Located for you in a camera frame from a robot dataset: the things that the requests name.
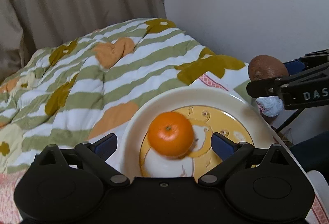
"screw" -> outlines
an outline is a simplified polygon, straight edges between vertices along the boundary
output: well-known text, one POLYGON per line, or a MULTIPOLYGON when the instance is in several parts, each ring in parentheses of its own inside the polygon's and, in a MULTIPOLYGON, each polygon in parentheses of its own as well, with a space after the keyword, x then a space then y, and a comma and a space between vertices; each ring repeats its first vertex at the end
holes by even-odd
POLYGON ((125 175, 114 175, 111 177, 113 183, 124 183, 127 180, 125 175))
POLYGON ((214 183, 217 181, 217 177, 214 176, 214 175, 211 175, 211 174, 208 174, 208 175, 204 175, 201 177, 201 180, 204 182, 204 183, 214 183))

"wall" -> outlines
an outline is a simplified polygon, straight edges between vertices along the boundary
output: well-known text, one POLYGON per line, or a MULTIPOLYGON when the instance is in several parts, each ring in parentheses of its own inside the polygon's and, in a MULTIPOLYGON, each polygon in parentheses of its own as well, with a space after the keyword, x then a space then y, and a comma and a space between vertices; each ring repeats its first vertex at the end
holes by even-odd
MULTIPOLYGON (((329 0, 164 0, 167 18, 216 53, 243 61, 268 54, 282 62, 329 48, 329 0)), ((328 108, 293 122, 294 142, 329 130, 328 108)), ((275 126, 289 114, 284 112, 275 126)))

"orange fruit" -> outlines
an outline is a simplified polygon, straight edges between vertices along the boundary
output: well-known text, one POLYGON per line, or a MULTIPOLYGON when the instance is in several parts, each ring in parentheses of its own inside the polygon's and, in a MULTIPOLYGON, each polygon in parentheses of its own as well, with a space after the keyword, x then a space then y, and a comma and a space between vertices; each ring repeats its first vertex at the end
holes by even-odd
POLYGON ((180 157, 187 153, 194 141, 194 132, 188 119, 177 112, 159 114, 147 131, 150 146, 167 157, 180 157))

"brown fruit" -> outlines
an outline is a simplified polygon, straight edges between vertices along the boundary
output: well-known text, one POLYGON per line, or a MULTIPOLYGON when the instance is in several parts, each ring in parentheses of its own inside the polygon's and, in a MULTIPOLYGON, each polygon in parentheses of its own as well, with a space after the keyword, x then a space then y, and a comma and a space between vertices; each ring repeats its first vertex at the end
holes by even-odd
POLYGON ((248 74, 251 81, 289 75, 280 60, 268 55, 254 57, 249 63, 248 74))

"black cable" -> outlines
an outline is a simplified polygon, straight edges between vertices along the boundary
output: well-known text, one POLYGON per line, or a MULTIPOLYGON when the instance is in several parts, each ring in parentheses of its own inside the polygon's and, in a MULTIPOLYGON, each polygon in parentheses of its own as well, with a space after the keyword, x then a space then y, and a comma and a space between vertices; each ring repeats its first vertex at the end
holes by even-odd
POLYGON ((296 112, 294 112, 286 121, 283 122, 283 124, 278 127, 275 130, 275 133, 279 133, 281 130, 283 130, 286 126, 288 126, 292 121, 294 121, 297 116, 303 111, 304 109, 298 109, 296 112))

